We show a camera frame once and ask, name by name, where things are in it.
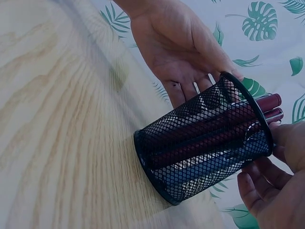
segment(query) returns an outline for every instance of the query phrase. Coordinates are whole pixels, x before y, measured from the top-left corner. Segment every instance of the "pen holder base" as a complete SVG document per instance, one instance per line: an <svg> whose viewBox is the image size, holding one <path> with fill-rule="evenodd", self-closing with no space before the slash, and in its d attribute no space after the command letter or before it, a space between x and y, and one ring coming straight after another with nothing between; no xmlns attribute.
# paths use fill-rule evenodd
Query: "pen holder base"
<svg viewBox="0 0 305 229"><path fill-rule="evenodd" d="M170 204L206 190L261 156L273 140L254 98L234 76L134 133L150 182Z"/></svg>

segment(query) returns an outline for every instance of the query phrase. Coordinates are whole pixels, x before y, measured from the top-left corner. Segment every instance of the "leaf print fabric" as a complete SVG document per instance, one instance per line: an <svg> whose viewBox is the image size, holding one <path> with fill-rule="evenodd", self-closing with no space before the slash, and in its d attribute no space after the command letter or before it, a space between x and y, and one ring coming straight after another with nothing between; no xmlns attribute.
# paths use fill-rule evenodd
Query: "leaf print fabric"
<svg viewBox="0 0 305 229"><path fill-rule="evenodd" d="M129 17L113 2L92 0L101 17L146 70L160 101L170 105L162 84L144 62L130 29ZM245 78L253 97L279 93L283 123L305 121L305 0L182 0L209 27L214 38ZM111 73L118 92L128 80L124 63L115 60ZM209 188L228 229L259 229L240 199L237 176Z"/></svg>

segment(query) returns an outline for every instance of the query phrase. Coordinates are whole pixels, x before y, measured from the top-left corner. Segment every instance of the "green monstera leaf print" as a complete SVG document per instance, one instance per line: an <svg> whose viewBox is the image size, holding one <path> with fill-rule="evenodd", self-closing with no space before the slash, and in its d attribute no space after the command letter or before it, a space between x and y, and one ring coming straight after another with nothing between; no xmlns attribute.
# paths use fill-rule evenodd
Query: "green monstera leaf print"
<svg viewBox="0 0 305 229"><path fill-rule="evenodd" d="M232 217L238 229L259 229L256 219L250 214L244 204L227 208L223 212L228 213Z"/></svg>
<svg viewBox="0 0 305 229"><path fill-rule="evenodd" d="M254 98L266 94L266 90L257 81L253 79L244 78L242 84Z"/></svg>
<svg viewBox="0 0 305 229"><path fill-rule="evenodd" d="M274 40L277 32L277 15L274 7L262 1L252 2L248 7L248 17L227 14L226 17L244 17L242 30L251 41Z"/></svg>
<svg viewBox="0 0 305 229"><path fill-rule="evenodd" d="M300 15L295 19L303 18L301 23L305 22L305 0L288 0L286 2L281 2L281 4L283 4L289 12Z"/></svg>

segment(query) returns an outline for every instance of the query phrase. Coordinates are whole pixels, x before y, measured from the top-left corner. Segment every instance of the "light wood grain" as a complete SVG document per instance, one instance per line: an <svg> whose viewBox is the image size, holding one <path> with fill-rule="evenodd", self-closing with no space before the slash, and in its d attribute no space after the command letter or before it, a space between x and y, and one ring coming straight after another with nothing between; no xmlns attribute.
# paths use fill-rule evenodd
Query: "light wood grain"
<svg viewBox="0 0 305 229"><path fill-rule="evenodd" d="M0 0L0 228L223 228L142 171L132 135L170 109L88 0Z"/></svg>

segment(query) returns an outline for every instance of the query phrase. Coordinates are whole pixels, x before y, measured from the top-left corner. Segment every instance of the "palm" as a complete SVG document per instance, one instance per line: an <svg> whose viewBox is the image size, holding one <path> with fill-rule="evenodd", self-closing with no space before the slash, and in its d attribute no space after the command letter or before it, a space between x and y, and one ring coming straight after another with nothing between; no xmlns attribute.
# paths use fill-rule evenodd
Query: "palm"
<svg viewBox="0 0 305 229"><path fill-rule="evenodd" d="M212 85L234 66L196 15L173 1L132 20L132 33L151 71L162 82L174 107Z"/></svg>

